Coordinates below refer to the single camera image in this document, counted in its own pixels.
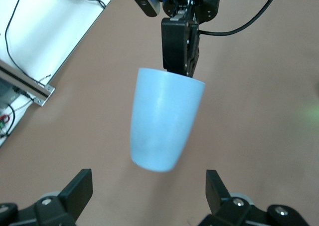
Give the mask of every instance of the metal bracket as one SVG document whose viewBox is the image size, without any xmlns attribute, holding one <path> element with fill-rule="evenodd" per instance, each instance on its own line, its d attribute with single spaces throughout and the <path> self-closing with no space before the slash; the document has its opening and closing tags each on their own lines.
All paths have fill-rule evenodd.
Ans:
<svg viewBox="0 0 319 226">
<path fill-rule="evenodd" d="M 0 78 L 35 96 L 34 102 L 43 106 L 55 88 L 51 85 L 40 86 L 21 71 L 0 60 Z"/>
</svg>

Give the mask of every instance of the cup rim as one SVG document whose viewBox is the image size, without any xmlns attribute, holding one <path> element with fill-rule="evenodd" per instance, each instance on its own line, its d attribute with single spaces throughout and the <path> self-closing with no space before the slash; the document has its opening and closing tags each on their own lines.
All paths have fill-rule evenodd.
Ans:
<svg viewBox="0 0 319 226">
<path fill-rule="evenodd" d="M 197 80 L 197 79 L 189 77 L 189 76 L 180 75 L 180 74 L 177 74 L 177 73 L 174 73 L 174 72 L 169 72 L 169 71 L 160 70 L 160 69 L 154 69 L 154 68 L 147 68 L 147 67 L 140 67 L 139 71 L 140 70 L 157 71 L 157 72 L 161 72 L 161 74 L 171 75 L 171 76 L 174 76 L 174 77 L 180 77 L 180 78 L 183 78 L 183 79 L 190 79 L 190 80 L 193 80 L 195 82 L 201 83 L 204 86 L 206 85 L 205 82 L 202 82 L 200 80 Z"/>
</svg>

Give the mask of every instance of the light blue plastic cup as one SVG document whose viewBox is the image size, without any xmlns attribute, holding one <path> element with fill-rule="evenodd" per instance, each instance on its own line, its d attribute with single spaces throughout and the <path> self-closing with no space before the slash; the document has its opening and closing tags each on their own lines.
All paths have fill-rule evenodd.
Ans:
<svg viewBox="0 0 319 226">
<path fill-rule="evenodd" d="M 191 132 L 204 92 L 201 81 L 140 68 L 131 122 L 131 157 L 147 170 L 174 168 Z"/>
</svg>

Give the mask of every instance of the screw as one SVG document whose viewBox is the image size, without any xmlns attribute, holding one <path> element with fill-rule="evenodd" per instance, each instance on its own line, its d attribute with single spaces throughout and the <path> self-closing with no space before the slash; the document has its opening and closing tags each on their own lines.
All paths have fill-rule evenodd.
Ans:
<svg viewBox="0 0 319 226">
<path fill-rule="evenodd" d="M 233 202 L 234 202 L 235 205 L 237 205 L 239 207 L 244 206 L 244 204 L 245 204 L 244 201 L 242 201 L 239 198 L 235 198 Z"/>
<path fill-rule="evenodd" d="M 1 214 L 1 213 L 4 213 L 4 212 L 7 211 L 8 209 L 9 209 L 8 206 L 2 205 L 1 208 L 0 208 L 0 214 Z"/>
<path fill-rule="evenodd" d="M 41 203 L 43 204 L 43 205 L 48 205 L 49 203 L 51 203 L 51 199 L 45 199 L 45 200 L 43 200 Z"/>
<path fill-rule="evenodd" d="M 285 209 L 284 209 L 283 207 L 281 207 L 281 206 L 276 207 L 276 208 L 275 208 L 275 211 L 276 211 L 278 214 L 280 214 L 281 216 L 286 216 L 286 215 L 288 215 L 287 210 L 285 210 Z"/>
</svg>

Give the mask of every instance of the wire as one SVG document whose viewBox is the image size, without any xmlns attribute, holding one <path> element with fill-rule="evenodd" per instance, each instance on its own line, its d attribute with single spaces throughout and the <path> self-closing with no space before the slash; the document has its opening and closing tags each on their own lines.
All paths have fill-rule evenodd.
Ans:
<svg viewBox="0 0 319 226">
<path fill-rule="evenodd" d="M 41 82 L 41 81 L 45 80 L 46 78 L 49 78 L 50 76 L 51 76 L 51 74 L 49 74 L 49 75 L 47 75 L 47 76 L 43 77 L 42 79 L 39 79 L 39 82 Z"/>
<path fill-rule="evenodd" d="M 16 1 L 15 7 L 14 7 L 13 12 L 12 12 L 12 15 L 11 15 L 10 20 L 9 20 L 7 26 L 6 26 L 6 29 L 5 29 L 4 39 L 5 39 L 6 51 L 7 51 L 7 53 L 8 53 L 8 56 L 10 57 L 11 61 L 14 63 L 14 65 L 15 65 L 23 74 L 25 74 L 26 76 L 28 76 L 30 79 L 34 80 L 36 83 L 38 83 L 38 84 L 44 86 L 44 84 L 42 84 L 41 82 L 39 82 L 39 81 L 33 79 L 33 78 L 32 78 L 31 76 L 29 76 L 24 70 L 22 70 L 22 69 L 18 66 L 18 64 L 14 61 L 14 59 L 12 58 L 12 56 L 11 56 L 11 54 L 10 54 L 10 51 L 9 51 L 9 45 L 8 45 L 7 34 L 8 34 L 8 30 L 9 30 L 11 21 L 12 21 L 12 19 L 13 19 L 14 14 L 15 14 L 15 11 L 16 11 L 18 5 L 19 5 L 19 2 L 20 2 L 20 0 L 17 0 L 17 1 Z"/>
<path fill-rule="evenodd" d="M 97 1 L 103 9 L 106 7 L 105 3 L 102 2 L 101 0 L 95 0 L 95 1 Z"/>
<path fill-rule="evenodd" d="M 17 112 L 17 111 L 21 110 L 22 108 L 24 108 L 25 106 L 27 106 L 31 101 L 33 101 L 33 100 L 29 100 L 29 101 L 26 102 L 24 105 L 22 105 L 22 106 L 16 108 L 14 111 Z"/>
<path fill-rule="evenodd" d="M 226 35 L 233 35 L 236 34 L 244 29 L 246 29 L 247 27 L 249 27 L 252 23 L 255 22 L 255 20 L 257 20 L 263 13 L 264 11 L 269 7 L 270 3 L 273 0 L 268 0 L 266 2 L 266 4 L 263 6 L 263 8 L 261 8 L 261 10 L 246 24 L 244 24 L 243 26 L 232 30 L 232 31 L 226 31 L 226 32 L 212 32 L 212 31 L 204 31 L 204 30 L 200 30 L 199 33 L 203 34 L 203 35 L 214 35 L 214 36 L 226 36 Z"/>
<path fill-rule="evenodd" d="M 5 124 L 10 121 L 10 115 L 4 114 L 0 116 L 0 121 L 4 122 Z"/>
<path fill-rule="evenodd" d="M 12 119 L 12 122 L 11 122 L 11 124 L 10 124 L 10 127 L 9 127 L 9 129 L 6 131 L 6 133 L 3 134 L 3 135 L 0 135 L 0 139 L 2 139 L 2 138 L 4 138 L 4 137 L 9 137 L 9 136 L 10 136 L 9 132 L 10 132 L 10 130 L 11 130 L 13 124 L 14 124 L 14 121 L 15 121 L 15 111 L 14 111 L 14 109 L 12 108 L 11 105 L 8 105 L 8 106 L 10 107 L 10 109 L 11 109 L 11 111 L 12 111 L 13 119 Z"/>
<path fill-rule="evenodd" d="M 101 0 L 97 0 L 97 1 L 99 2 L 100 6 L 101 6 L 103 9 L 106 8 L 106 5 L 105 5 L 104 2 L 102 2 Z"/>
</svg>

